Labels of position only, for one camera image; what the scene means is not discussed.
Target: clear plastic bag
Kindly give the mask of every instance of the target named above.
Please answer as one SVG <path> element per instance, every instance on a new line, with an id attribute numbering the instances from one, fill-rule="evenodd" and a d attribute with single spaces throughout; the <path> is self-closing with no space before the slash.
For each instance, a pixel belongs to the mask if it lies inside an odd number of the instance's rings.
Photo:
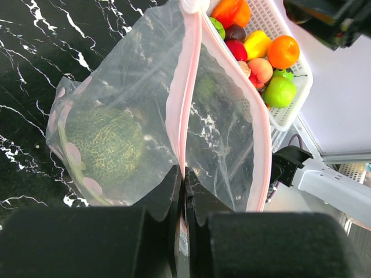
<path id="1" fill-rule="evenodd" d="M 263 209 L 268 114 L 222 44 L 205 12 L 170 0 L 82 83 L 60 81 L 46 142 L 91 205 L 131 205 L 179 164 L 232 209 Z"/>

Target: pink trim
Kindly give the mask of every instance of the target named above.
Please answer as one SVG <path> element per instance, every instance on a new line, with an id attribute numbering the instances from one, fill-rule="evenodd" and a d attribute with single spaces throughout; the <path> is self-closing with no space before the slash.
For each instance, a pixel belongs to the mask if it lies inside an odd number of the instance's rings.
<path id="1" fill-rule="evenodd" d="M 208 16 L 202 13 L 202 42 L 205 44 L 209 53 L 234 80 L 236 85 L 242 89 L 244 97 L 251 103 L 250 110 L 253 115 L 252 125 L 254 130 L 254 169 L 253 182 L 246 211 L 262 211 L 268 193 L 271 175 L 272 143 L 269 116 L 259 93 L 251 84 L 250 80 L 246 78 L 242 69 L 238 66 L 237 61 L 228 52 L 224 42 L 219 37 L 218 33 L 210 27 L 210 24 Z"/>
<path id="2" fill-rule="evenodd" d="M 166 102 L 166 131 L 173 152 L 179 160 L 183 178 L 186 170 L 186 143 L 191 102 L 201 51 L 202 23 L 201 14 L 187 14 L 182 7 L 185 35 L 178 65 L 170 84 Z"/>

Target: plastic fruit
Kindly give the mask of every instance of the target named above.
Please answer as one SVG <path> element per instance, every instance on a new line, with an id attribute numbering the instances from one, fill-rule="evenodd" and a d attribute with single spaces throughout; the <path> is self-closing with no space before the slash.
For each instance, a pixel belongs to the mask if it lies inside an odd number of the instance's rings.
<path id="1" fill-rule="evenodd" d="M 287 69 L 275 69 L 273 72 L 273 77 L 275 76 L 282 76 L 288 78 L 290 81 L 294 79 L 294 72 L 291 68 Z"/>
<path id="2" fill-rule="evenodd" d="M 291 104 L 296 95 L 296 86 L 288 78 L 273 77 L 263 93 L 263 100 L 270 107 L 283 108 Z"/>
<path id="3" fill-rule="evenodd" d="M 255 75 L 257 83 L 255 88 L 262 88 L 265 83 L 268 82 L 273 74 L 273 68 L 271 64 L 263 58 L 257 58 L 248 62 L 248 66 L 251 70 L 251 75 Z"/>
<path id="4" fill-rule="evenodd" d="M 268 48 L 267 56 L 274 68 L 284 70 L 292 67 L 299 59 L 299 45 L 291 36 L 279 36 Z"/>
<path id="5" fill-rule="evenodd" d="M 211 17 L 222 23 L 224 29 L 232 24 L 245 27 L 251 16 L 246 0 L 221 0 L 213 10 Z"/>
<path id="6" fill-rule="evenodd" d="M 230 28 L 226 29 L 225 31 L 225 40 L 237 40 L 240 42 L 245 42 L 247 37 L 245 29 L 243 29 L 239 25 L 232 25 Z"/>
<path id="7" fill-rule="evenodd" d="M 271 43 L 271 39 L 263 31 L 252 32 L 244 43 L 249 61 L 264 58 Z"/>
<path id="8" fill-rule="evenodd" d="M 246 49 L 244 48 L 242 42 L 228 41 L 225 44 L 228 46 L 229 50 L 232 52 L 237 61 L 246 62 L 248 60 L 248 54 L 246 53 Z"/>
<path id="9" fill-rule="evenodd" d="M 251 69 L 244 61 L 238 61 L 239 66 L 242 68 L 243 73 L 246 75 L 247 78 L 251 75 Z"/>
<path id="10" fill-rule="evenodd" d="M 214 25 L 218 34 L 221 36 L 221 39 L 225 39 L 225 30 L 224 30 L 223 25 L 219 21 L 217 21 L 216 19 L 214 19 L 212 17 L 210 17 L 210 21 Z"/>

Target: red apple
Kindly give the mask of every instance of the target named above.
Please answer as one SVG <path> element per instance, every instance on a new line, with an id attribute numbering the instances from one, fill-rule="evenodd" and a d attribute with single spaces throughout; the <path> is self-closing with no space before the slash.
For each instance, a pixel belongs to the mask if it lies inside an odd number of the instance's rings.
<path id="1" fill-rule="evenodd" d="M 228 41 L 225 43 L 229 50 L 232 52 L 233 56 L 236 58 L 237 61 L 244 61 L 248 60 L 248 53 L 242 42 L 240 41 Z"/>

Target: white plastic basket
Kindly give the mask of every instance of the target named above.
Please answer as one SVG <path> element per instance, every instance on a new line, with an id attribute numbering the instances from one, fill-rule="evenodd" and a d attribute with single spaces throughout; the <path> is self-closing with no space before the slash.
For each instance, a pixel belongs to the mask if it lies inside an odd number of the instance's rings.
<path id="1" fill-rule="evenodd" d="M 264 31 L 272 40 L 281 35 L 293 36 L 288 25 L 273 0 L 247 0 L 251 8 L 251 19 L 246 26 L 248 35 L 256 30 Z M 211 0 L 207 14 L 210 15 L 219 0 Z M 273 108 L 270 110 L 270 121 L 279 131 L 287 131 L 299 114 L 305 100 L 309 95 L 313 84 L 313 74 L 305 59 L 300 53 L 298 62 L 291 67 L 296 76 L 293 82 L 297 87 L 297 93 L 286 108 Z"/>

